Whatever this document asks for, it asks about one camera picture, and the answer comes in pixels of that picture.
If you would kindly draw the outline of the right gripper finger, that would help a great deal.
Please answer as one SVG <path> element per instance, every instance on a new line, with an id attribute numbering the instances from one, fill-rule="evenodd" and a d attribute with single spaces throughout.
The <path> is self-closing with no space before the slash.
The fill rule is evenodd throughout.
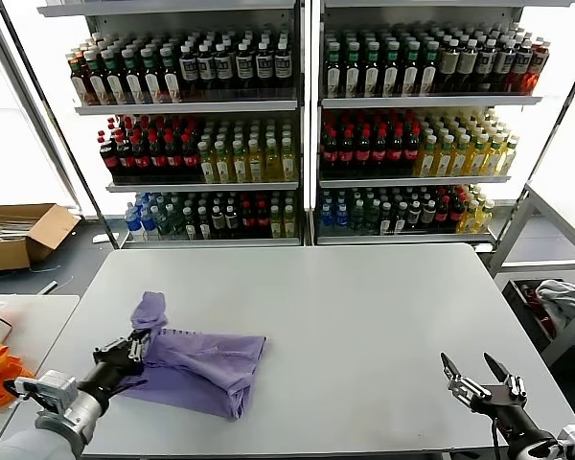
<path id="1" fill-rule="evenodd" d="M 525 383 L 522 377 L 512 374 L 504 364 L 492 357 L 491 355 L 484 353 L 483 357 L 492 371 L 494 377 L 498 382 L 503 383 L 509 388 L 510 397 L 513 399 L 526 399 L 527 392 L 525 388 Z"/>
<path id="2" fill-rule="evenodd" d="M 448 391 L 460 403 L 470 403 L 473 399 L 485 401 L 490 398 L 490 391 L 474 380 L 463 376 L 453 361 L 445 354 L 440 354 L 443 372 L 448 378 Z"/>

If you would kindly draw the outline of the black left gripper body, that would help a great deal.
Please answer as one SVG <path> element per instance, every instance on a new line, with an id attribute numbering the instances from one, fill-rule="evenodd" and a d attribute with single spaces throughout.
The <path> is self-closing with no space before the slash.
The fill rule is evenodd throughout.
<path id="1" fill-rule="evenodd" d="M 96 349 L 93 358 L 94 368 L 79 382 L 79 390 L 90 395 L 111 398 L 123 389 L 125 380 L 140 377 L 144 371 L 142 357 L 128 357 L 127 338 Z"/>

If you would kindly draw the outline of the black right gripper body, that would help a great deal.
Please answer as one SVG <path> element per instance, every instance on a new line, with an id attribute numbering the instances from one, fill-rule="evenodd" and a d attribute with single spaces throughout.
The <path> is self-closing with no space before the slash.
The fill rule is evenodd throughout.
<path id="1" fill-rule="evenodd" d="M 540 430 L 524 410 L 525 401 L 517 398 L 504 384 L 484 385 L 483 388 L 488 395 L 473 395 L 470 409 L 496 420 L 496 428 L 508 444 L 522 439 L 533 443 L 540 438 Z"/>

